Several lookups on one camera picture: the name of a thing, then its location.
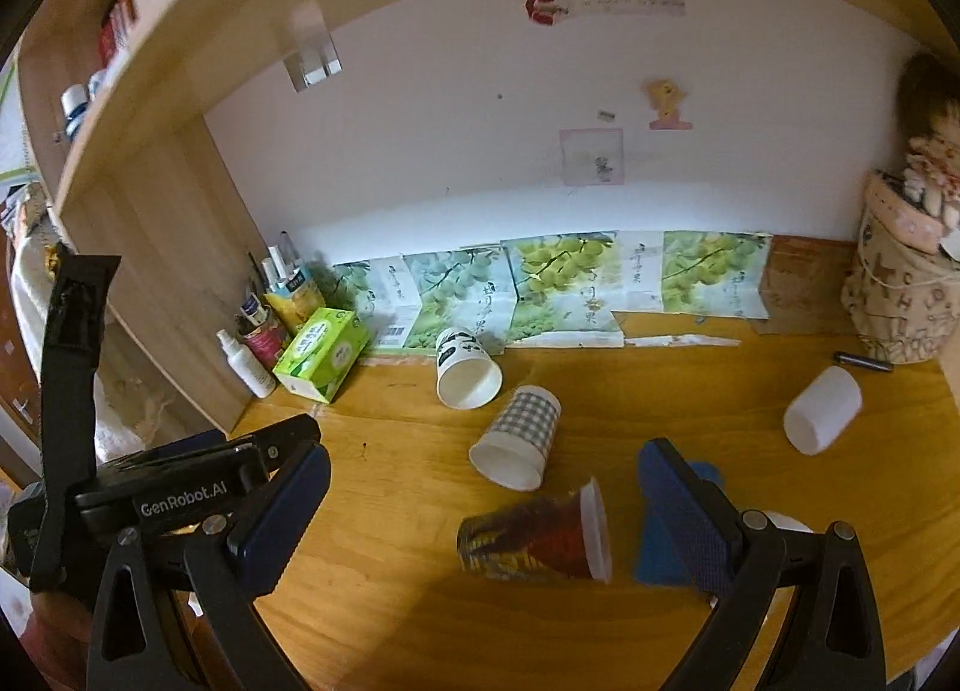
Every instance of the white bottle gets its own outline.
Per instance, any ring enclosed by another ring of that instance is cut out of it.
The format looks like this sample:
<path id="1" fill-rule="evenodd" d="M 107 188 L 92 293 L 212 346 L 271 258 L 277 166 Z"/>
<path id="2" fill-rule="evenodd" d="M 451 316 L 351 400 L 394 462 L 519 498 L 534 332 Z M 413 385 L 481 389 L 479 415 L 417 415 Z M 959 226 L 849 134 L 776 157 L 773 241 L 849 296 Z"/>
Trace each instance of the white bottle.
<path id="1" fill-rule="evenodd" d="M 223 329 L 217 332 L 217 338 L 220 340 L 220 346 L 227 353 L 227 363 L 229 363 L 230 368 L 253 391 L 254 396 L 266 398 L 274 392 L 275 387 L 277 387 L 277 380 L 263 367 L 259 360 L 256 360 L 256 356 L 253 355 L 246 344 L 239 343 L 229 335 L 228 331 Z"/>

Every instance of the wooden desk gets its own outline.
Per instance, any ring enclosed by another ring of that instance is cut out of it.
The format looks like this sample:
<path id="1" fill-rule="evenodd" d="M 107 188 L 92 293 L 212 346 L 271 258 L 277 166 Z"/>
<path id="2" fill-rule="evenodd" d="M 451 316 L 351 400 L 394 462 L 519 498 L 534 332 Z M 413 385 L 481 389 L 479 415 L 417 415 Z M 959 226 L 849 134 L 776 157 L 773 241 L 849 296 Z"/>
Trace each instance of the wooden desk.
<path id="1" fill-rule="evenodd" d="M 736 320 L 666 325 L 742 345 L 515 350 L 499 359 L 501 396 L 477 411 L 443 408 L 429 365 L 359 366 L 329 408 L 282 389 L 251 405 L 238 431 L 313 411 L 333 459 L 323 507 L 275 593 L 258 603 L 316 688 L 658 688 L 707 616 L 691 591 L 631 579 L 642 511 L 635 455 L 658 435 L 691 461 L 716 464 L 738 507 L 816 531 L 853 523 L 890 677 L 960 624 L 960 418 L 940 367 L 856 372 L 864 410 L 832 448 L 805 458 L 781 431 L 784 409 L 855 340 L 760 337 Z M 563 403 L 544 491 L 599 480 L 609 586 L 503 584 L 460 570 L 461 519 L 524 498 L 477 474 L 467 448 L 526 383 Z M 757 677 L 772 636 L 768 624 L 740 687 Z"/>

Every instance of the metal bolt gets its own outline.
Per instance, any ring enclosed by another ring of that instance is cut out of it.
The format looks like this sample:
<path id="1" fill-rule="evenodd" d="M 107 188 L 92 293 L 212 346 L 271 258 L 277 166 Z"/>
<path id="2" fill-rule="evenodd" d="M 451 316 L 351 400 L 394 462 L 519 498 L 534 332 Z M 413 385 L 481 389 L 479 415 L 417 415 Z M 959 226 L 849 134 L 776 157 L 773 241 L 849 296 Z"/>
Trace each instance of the metal bolt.
<path id="1" fill-rule="evenodd" d="M 128 526 L 118 531 L 117 542 L 124 547 L 127 547 L 128 545 L 133 545 L 133 543 L 137 541 L 138 536 L 139 533 L 136 531 L 136 528 L 133 528 L 133 526 Z"/>
<path id="2" fill-rule="evenodd" d="M 844 523 L 842 520 L 838 520 L 833 524 L 833 533 L 841 539 L 846 540 L 853 539 L 856 536 L 856 533 L 853 531 L 853 526 L 849 523 Z"/>
<path id="3" fill-rule="evenodd" d="M 215 533 L 221 533 L 221 531 L 227 528 L 227 518 L 224 518 L 222 515 L 210 515 L 203 522 L 203 533 L 213 536 Z"/>
<path id="4" fill-rule="evenodd" d="M 752 528 L 754 531 L 762 531 L 767 528 L 767 524 L 770 522 L 759 509 L 748 509 L 741 515 L 741 518 L 743 518 L 744 526 Z"/>

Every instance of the green tissue box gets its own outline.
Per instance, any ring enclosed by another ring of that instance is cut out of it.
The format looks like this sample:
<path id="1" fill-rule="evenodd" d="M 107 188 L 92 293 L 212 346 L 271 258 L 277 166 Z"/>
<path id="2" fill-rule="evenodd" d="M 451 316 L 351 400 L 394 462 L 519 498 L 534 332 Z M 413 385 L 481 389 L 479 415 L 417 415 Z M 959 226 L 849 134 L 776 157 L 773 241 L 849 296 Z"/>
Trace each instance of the green tissue box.
<path id="1" fill-rule="evenodd" d="M 369 339 L 356 312 L 318 309 L 274 366 L 274 374 L 291 393 L 329 404 Z"/>

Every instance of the fabric basket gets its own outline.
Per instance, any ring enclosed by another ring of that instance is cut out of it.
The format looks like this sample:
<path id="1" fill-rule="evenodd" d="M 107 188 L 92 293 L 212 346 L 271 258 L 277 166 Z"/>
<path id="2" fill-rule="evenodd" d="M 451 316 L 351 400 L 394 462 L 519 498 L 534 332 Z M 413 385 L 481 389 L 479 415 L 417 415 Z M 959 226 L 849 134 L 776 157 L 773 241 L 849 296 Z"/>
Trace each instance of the fabric basket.
<path id="1" fill-rule="evenodd" d="M 871 357 L 936 357 L 960 319 L 960 264 L 901 244 L 867 211 L 841 301 Z"/>

